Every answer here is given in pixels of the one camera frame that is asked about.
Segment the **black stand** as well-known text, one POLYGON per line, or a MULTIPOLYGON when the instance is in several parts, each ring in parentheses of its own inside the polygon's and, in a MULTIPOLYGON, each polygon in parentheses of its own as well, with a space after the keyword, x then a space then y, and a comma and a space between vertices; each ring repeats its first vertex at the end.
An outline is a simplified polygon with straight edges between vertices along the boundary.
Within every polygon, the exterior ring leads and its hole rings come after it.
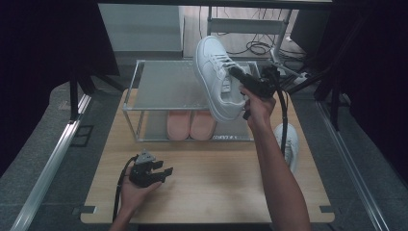
POLYGON ((69 92, 70 92, 70 123, 79 119, 79 99, 78 99, 78 87, 81 87, 82 91, 86 95, 93 94, 96 90, 96 86, 91 80, 91 77, 95 76, 99 80, 102 80, 106 84, 110 85, 116 90, 124 91, 125 88, 119 84, 113 78, 98 73, 91 68, 79 69, 73 68, 69 74, 69 92))
POLYGON ((319 81, 319 85, 314 92, 314 97, 317 101, 323 101, 328 94, 331 94, 331 106, 329 111, 329 122, 336 129, 338 126, 338 112, 340 106, 340 91, 341 91, 341 64, 345 60, 345 55, 350 49, 352 42, 359 34, 362 26, 367 21, 367 18, 360 13, 356 14, 354 20, 350 22, 349 30, 342 39, 342 43, 336 54, 331 58, 326 68, 316 75, 308 78, 301 84, 288 89, 289 94, 296 93, 306 87, 319 81))

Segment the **person's left hand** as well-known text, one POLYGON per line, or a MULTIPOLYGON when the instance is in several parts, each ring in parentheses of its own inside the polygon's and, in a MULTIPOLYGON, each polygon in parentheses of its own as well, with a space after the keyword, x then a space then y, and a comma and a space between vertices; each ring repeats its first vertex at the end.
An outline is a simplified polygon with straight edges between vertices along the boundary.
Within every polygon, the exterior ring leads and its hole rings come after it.
POLYGON ((129 173, 126 173, 121 187, 120 211, 135 213, 144 199, 161 186, 161 182, 156 182, 147 188, 140 188, 129 179, 129 173))

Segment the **aluminium rail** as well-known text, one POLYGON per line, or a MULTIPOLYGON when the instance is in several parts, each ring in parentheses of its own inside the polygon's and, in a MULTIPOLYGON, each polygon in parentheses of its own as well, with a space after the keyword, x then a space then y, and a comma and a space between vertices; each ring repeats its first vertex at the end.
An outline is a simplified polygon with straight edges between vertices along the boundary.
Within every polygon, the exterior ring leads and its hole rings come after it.
POLYGON ((390 231, 390 227, 384 219, 383 213, 379 208, 375 198, 369 190, 363 176, 356 166, 349 149, 347 148, 344 139, 339 131, 332 124, 328 111, 324 108, 322 102, 317 101, 316 107, 321 115, 324 124, 329 132, 330 137, 336 145, 336 148, 344 162, 344 167, 353 183, 353 186, 358 193, 370 221, 376 231, 390 231))
POLYGON ((51 153, 45 167, 38 177, 36 184, 33 186, 27 200, 16 217, 10 231, 28 231, 35 215, 38 212, 40 204, 64 159, 66 151, 70 146, 80 124, 84 118, 84 114, 91 101, 91 96, 84 94, 81 100, 75 105, 78 110, 76 119, 69 121, 60 136, 53 152, 51 153))

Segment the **white desk frame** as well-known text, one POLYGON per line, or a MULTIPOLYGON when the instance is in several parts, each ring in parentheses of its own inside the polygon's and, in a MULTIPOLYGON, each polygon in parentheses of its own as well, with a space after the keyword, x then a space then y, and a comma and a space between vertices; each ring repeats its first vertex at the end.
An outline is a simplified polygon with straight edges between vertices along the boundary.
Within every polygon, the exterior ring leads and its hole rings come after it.
POLYGON ((271 59, 269 62, 276 66, 282 75, 295 75, 295 72, 285 67, 279 58, 279 51, 285 38, 291 15, 292 10, 288 10, 282 20, 217 18, 213 17, 212 7, 210 7, 207 16, 207 35, 209 36, 212 33, 233 33, 275 36, 270 50, 271 59))

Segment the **dark curtain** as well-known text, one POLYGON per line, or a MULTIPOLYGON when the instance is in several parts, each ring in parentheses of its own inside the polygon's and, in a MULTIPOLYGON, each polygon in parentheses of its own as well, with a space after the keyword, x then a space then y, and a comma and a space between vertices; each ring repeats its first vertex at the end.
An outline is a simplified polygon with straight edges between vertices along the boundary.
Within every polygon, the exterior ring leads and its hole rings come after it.
POLYGON ((369 0, 365 9, 333 11, 325 38, 343 43, 362 17, 367 20, 339 68, 315 96, 324 98, 339 84, 351 114, 408 184, 408 0, 369 0))
POLYGON ((74 74, 118 73, 97 0, 0 0, 0 176, 55 87, 74 74))

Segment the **person's right hand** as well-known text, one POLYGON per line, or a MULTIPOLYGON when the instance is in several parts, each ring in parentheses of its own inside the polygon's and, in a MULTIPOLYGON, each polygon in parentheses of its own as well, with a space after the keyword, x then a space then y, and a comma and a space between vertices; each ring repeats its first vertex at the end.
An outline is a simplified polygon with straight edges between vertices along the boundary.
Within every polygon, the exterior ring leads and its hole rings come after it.
POLYGON ((245 87, 241 87, 241 93, 248 97, 244 109, 250 112, 247 119, 250 129, 270 128, 270 116, 275 107, 275 99, 260 98, 245 87))

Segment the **white power strip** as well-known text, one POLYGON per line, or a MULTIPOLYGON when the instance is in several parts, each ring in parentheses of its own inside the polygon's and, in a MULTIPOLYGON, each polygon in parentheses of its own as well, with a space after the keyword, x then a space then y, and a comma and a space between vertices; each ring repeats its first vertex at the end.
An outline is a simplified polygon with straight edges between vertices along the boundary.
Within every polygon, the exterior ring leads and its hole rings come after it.
POLYGON ((310 77, 311 77, 311 75, 310 75, 309 73, 307 73, 307 72, 302 72, 298 77, 296 77, 296 78, 293 80, 293 83, 294 83, 295 85, 299 85, 299 84, 305 82, 306 80, 308 80, 310 77))

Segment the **metal two-tier shoe rack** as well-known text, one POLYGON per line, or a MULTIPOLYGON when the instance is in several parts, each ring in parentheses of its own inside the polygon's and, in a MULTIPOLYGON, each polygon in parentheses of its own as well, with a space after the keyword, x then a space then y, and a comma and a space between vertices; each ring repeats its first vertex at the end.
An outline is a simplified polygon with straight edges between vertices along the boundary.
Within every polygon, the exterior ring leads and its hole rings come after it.
MULTIPOLYGON (((209 111, 204 89, 191 61, 138 61, 122 111, 136 141, 172 141, 167 137, 169 111, 209 111)), ((246 122, 239 115, 217 122, 207 141, 250 141, 246 122)))

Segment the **white cabinet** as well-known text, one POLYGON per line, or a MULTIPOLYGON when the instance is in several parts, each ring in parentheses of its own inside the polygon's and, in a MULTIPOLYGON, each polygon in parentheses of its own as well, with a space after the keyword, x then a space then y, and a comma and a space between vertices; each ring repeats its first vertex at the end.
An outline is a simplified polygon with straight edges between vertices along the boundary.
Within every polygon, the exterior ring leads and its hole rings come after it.
POLYGON ((115 52, 181 52, 183 10, 179 6, 99 4, 115 52))

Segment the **pink slipper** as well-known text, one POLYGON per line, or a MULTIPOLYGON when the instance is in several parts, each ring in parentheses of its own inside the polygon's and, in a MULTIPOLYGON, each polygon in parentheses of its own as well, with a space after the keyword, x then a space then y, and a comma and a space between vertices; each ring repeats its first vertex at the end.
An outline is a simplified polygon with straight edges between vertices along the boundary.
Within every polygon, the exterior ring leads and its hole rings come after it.
POLYGON ((169 111, 166 121, 167 137, 172 141, 183 141, 190 134, 191 112, 169 111))
POLYGON ((215 130, 216 121, 209 111, 196 111, 191 121, 190 136, 198 141, 209 140, 215 130))

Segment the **white sneaker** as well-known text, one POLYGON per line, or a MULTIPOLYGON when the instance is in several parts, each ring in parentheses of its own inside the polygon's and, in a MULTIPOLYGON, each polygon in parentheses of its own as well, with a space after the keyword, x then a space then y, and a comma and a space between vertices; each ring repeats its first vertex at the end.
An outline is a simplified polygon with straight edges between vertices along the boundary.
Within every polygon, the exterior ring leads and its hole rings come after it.
POLYGON ((227 54, 220 40, 207 36, 198 42, 193 57, 194 73, 204 89, 210 112, 218 122, 235 120, 243 110, 245 99, 240 81, 229 70, 246 70, 227 54))
MULTIPOLYGON (((273 133, 279 145, 282 144, 284 124, 276 126, 273 133)), ((287 137, 285 142, 284 158, 292 173, 295 173, 298 162, 299 138, 295 128, 288 124, 287 137)))

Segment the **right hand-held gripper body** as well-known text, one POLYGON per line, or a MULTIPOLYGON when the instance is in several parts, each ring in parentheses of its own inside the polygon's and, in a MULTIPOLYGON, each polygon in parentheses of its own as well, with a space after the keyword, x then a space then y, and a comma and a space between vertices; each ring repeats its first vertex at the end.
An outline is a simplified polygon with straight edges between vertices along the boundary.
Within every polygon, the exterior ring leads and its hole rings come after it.
POLYGON ((257 76, 244 74, 243 85, 261 98, 271 98, 277 91, 283 91, 280 82, 282 71, 300 77, 300 74, 290 70, 288 67, 271 63, 268 66, 262 67, 257 76))

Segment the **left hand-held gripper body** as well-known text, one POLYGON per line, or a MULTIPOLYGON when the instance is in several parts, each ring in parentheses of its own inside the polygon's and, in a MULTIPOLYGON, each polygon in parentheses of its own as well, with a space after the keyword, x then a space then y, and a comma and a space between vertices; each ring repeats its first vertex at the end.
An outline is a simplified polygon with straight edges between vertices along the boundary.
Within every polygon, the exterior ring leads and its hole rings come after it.
POLYGON ((129 179, 140 188, 147 188, 153 183, 160 182, 160 174, 154 173, 155 169, 152 168, 154 162, 158 162, 156 158, 147 150, 143 150, 131 167, 129 179))

